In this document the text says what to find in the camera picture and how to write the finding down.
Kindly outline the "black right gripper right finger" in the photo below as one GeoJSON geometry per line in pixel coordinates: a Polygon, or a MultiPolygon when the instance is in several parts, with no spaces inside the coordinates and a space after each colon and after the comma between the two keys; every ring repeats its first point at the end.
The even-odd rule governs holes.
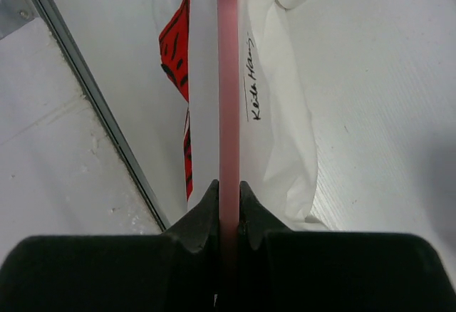
{"type": "Polygon", "coordinates": [[[412,234],[297,232],[240,184],[240,311],[453,311],[436,250],[412,234]]]}

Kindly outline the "white t shirt red print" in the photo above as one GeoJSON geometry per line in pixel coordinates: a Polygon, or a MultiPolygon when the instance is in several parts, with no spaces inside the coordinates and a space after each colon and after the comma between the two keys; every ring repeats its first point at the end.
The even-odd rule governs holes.
{"type": "MultiPolygon", "coordinates": [[[[219,177],[219,19],[228,0],[152,0],[160,67],[185,106],[182,133],[185,207],[194,208],[219,177]]],[[[236,0],[226,20],[237,25],[228,44],[239,54],[234,77],[239,107],[241,180],[293,230],[315,229],[316,141],[298,74],[285,10],[277,0],[236,0]]]]}

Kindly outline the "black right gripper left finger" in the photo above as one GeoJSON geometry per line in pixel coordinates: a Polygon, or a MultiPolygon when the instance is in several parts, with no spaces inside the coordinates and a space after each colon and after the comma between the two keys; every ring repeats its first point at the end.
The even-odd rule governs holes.
{"type": "Polygon", "coordinates": [[[156,235],[30,236],[1,265],[3,311],[216,311],[219,183],[156,235]]]}

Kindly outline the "pink plastic hanger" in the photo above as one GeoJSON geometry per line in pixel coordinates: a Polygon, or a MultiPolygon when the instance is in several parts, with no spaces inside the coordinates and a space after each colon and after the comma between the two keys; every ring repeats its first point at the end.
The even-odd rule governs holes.
{"type": "Polygon", "coordinates": [[[235,311],[239,226],[238,0],[217,0],[219,52],[219,250],[217,307],[235,311]]]}

